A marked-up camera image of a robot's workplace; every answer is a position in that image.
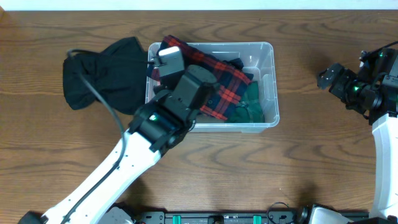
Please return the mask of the red navy plaid shirt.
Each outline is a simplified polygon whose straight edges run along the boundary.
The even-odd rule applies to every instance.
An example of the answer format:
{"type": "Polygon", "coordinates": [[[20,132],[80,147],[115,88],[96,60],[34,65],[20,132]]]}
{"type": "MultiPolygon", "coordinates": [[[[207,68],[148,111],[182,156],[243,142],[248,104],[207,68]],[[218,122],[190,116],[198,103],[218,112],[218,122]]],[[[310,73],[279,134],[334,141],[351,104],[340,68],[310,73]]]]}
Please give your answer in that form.
{"type": "MultiPolygon", "coordinates": [[[[221,61],[210,54],[189,46],[186,42],[172,35],[164,37],[157,55],[160,50],[174,46],[179,47],[182,52],[185,69],[190,65],[198,65],[207,69],[216,77],[218,90],[209,97],[208,101],[200,108],[200,112],[226,121],[233,114],[234,107],[246,92],[253,76],[236,69],[228,62],[221,61]]],[[[147,76],[160,81],[159,71],[158,68],[154,67],[154,62],[151,62],[148,66],[147,76]]],[[[182,124],[187,124],[195,119],[176,117],[161,104],[160,99],[155,97],[150,100],[149,106],[144,107],[144,112],[154,112],[182,124]]]]}

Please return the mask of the dark navy garment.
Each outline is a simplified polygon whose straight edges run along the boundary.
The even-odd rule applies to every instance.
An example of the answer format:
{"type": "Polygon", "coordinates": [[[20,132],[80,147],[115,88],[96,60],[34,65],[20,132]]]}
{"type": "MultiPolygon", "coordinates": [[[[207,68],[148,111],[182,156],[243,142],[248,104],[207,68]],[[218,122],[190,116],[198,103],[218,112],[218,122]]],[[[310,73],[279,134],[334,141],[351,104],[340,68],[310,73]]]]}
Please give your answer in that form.
{"type": "Polygon", "coordinates": [[[228,63],[238,70],[242,70],[244,67],[244,64],[240,58],[229,60],[228,63]]]}

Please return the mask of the dark green garment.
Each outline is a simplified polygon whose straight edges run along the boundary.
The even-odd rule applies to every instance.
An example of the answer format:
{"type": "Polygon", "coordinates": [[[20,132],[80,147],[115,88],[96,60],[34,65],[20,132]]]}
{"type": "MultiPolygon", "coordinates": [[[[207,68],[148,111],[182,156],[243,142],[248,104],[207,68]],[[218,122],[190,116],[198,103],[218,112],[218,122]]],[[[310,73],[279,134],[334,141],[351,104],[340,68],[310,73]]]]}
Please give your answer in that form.
{"type": "Polygon", "coordinates": [[[258,82],[248,85],[246,92],[235,106],[234,113],[226,120],[227,123],[264,123],[265,116],[259,101],[258,82]]]}

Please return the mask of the large black garment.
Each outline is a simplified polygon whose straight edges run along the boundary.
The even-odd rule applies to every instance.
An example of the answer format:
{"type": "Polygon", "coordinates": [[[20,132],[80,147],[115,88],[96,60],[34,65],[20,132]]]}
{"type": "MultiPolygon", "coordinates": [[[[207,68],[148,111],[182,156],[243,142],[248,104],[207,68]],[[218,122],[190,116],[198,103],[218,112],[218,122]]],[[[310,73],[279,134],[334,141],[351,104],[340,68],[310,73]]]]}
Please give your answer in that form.
{"type": "Polygon", "coordinates": [[[63,94],[73,110],[97,100],[82,76],[113,109],[133,115],[146,100],[147,52],[136,37],[123,38],[98,54],[80,53],[63,62],[63,94]]]}

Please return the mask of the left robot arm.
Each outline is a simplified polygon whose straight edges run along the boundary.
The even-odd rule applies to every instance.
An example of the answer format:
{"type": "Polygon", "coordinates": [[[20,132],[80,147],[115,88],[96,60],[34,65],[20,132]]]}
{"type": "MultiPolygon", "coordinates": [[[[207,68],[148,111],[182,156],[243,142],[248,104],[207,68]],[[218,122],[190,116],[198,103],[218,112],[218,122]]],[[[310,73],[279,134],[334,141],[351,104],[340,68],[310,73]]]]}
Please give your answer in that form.
{"type": "Polygon", "coordinates": [[[190,131],[200,107],[219,88],[208,70],[190,65],[173,90],[138,109],[108,157],[67,198],[20,223],[98,223],[121,194],[190,131]]]}

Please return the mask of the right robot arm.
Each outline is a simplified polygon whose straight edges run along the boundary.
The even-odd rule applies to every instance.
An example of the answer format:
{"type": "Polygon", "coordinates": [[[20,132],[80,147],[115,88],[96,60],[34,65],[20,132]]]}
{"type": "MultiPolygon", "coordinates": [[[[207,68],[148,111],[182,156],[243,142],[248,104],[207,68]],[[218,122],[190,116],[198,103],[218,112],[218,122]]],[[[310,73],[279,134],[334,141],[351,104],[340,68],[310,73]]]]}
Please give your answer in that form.
{"type": "Polygon", "coordinates": [[[297,223],[397,223],[397,49],[395,42],[363,51],[358,72],[335,63],[318,74],[317,85],[339,98],[347,110],[368,120],[376,147],[374,200],[367,215],[340,213],[314,204],[297,223]]]}

